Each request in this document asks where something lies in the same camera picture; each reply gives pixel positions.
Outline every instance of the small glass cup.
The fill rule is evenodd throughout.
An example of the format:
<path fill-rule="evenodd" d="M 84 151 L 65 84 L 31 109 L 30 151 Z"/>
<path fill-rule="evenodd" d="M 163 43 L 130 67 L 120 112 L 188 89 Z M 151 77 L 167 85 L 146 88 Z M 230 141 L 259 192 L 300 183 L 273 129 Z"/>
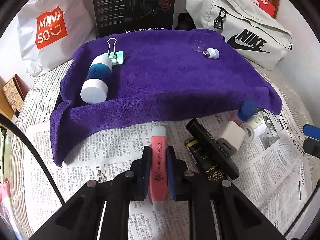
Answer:
<path fill-rule="evenodd" d="M 193 41 L 193 50 L 197 51 L 197 52 L 203 52 L 204 51 L 204 42 L 202 41 Z"/>

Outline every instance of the binder clip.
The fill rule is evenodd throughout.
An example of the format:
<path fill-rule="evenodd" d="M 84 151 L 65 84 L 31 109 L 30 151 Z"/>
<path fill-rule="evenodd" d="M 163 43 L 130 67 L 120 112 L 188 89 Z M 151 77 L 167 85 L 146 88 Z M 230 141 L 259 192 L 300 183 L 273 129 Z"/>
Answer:
<path fill-rule="evenodd" d="M 115 42 L 113 43 L 113 52 L 110 52 L 110 40 L 115 40 Z M 109 45 L 108 53 L 103 53 L 102 55 L 107 55 L 112 60 L 113 65 L 122 66 L 124 61 L 124 55 L 123 51 L 116 51 L 116 42 L 116 38 L 110 38 L 109 40 L 107 40 L 107 43 Z"/>

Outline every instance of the pink highlighter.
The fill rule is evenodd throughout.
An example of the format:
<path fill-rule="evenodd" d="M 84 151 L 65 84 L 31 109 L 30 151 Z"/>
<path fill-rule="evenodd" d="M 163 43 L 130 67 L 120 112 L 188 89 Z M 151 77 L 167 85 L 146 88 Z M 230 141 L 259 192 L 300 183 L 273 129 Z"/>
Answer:
<path fill-rule="evenodd" d="M 154 211 L 162 211 L 167 194 L 167 130 L 162 125 L 151 130 L 151 170 L 149 187 Z"/>

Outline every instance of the white cap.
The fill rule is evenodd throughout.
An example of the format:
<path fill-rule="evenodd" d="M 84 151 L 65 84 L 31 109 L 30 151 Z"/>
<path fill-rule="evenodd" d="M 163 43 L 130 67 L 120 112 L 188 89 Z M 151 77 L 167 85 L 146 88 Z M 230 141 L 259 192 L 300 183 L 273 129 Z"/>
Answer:
<path fill-rule="evenodd" d="M 164 201 L 163 200 L 153 200 L 152 201 L 153 211 L 163 211 Z"/>
<path fill-rule="evenodd" d="M 220 57 L 220 52 L 217 50 L 217 49 L 212 49 L 212 48 L 209 48 L 207 49 L 207 52 L 210 53 L 209 57 L 208 58 L 219 58 Z"/>
<path fill-rule="evenodd" d="M 167 129 L 163 125 L 156 125 L 151 130 L 151 136 L 167 137 Z"/>
<path fill-rule="evenodd" d="M 88 104 L 96 104 L 106 101 L 108 86 L 100 79 L 91 78 L 83 83 L 80 96 Z"/>

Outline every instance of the purple towel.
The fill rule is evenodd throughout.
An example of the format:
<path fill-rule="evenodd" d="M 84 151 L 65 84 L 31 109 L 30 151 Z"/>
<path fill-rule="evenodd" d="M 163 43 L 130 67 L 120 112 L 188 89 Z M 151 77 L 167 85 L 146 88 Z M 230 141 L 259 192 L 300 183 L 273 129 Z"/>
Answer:
<path fill-rule="evenodd" d="M 114 66 L 107 100 L 88 105 L 80 98 L 92 60 L 108 51 L 107 39 L 125 55 Z M 208 59 L 192 49 L 194 40 L 220 51 Z M 100 130 L 155 120 L 178 121 L 235 110 L 253 98 L 279 114 L 281 99 L 272 86 L 219 33 L 155 30 L 111 35 L 81 46 L 61 81 L 62 102 L 50 117 L 53 160 L 61 166 L 70 150 Z"/>

